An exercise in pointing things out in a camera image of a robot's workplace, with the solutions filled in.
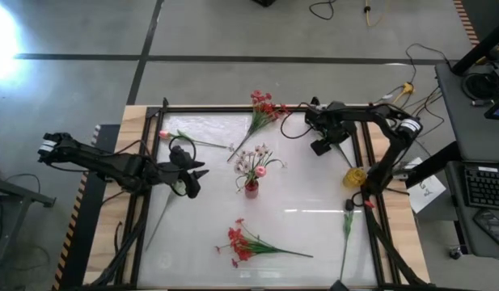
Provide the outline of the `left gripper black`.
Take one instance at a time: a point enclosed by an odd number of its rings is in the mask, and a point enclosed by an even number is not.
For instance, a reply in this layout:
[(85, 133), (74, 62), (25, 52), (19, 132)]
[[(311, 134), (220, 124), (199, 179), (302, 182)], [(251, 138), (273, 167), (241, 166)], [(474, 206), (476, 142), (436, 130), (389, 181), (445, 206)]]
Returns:
[[(171, 148), (169, 154), (169, 162), (156, 162), (153, 172), (151, 173), (152, 184), (173, 184), (177, 181), (181, 173), (186, 173), (188, 170), (203, 167), (204, 162), (195, 161), (192, 155), (175, 145)], [(209, 170), (193, 171), (191, 177), (194, 180), (199, 180), (200, 177), (206, 175)]]

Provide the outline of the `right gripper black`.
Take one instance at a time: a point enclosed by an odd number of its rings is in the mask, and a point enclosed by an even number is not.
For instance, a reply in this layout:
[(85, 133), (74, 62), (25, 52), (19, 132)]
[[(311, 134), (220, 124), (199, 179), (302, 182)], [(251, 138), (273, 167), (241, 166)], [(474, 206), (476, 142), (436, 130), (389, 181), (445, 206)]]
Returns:
[(321, 136), (311, 143), (312, 146), (339, 145), (356, 132), (356, 125), (352, 121), (338, 120), (329, 111), (342, 107), (343, 104), (338, 102), (322, 106), (318, 100), (312, 100), (308, 104), (305, 122)]

